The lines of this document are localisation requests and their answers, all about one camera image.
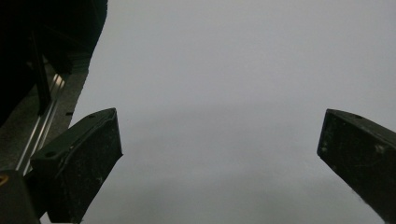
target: black object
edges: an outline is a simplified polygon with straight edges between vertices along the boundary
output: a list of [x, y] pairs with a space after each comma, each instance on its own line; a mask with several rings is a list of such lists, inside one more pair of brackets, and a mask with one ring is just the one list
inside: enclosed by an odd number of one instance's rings
[[396, 223], [396, 133], [328, 109], [318, 155], [386, 222]]
[[[8, 175], [18, 188], [1, 185], [0, 173], [0, 201], [12, 204], [0, 212], [0, 224], [35, 223], [46, 211], [51, 222], [79, 223], [121, 156], [116, 109], [90, 114], [32, 156], [24, 181]], [[7, 221], [16, 214], [28, 214], [30, 222]]]

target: white surface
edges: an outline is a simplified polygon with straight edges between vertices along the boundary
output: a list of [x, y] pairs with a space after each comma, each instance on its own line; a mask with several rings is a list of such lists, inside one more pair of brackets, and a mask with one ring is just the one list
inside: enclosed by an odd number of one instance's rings
[[396, 130], [396, 2], [108, 2], [73, 117], [124, 156], [84, 223], [383, 223], [316, 150], [326, 108]]

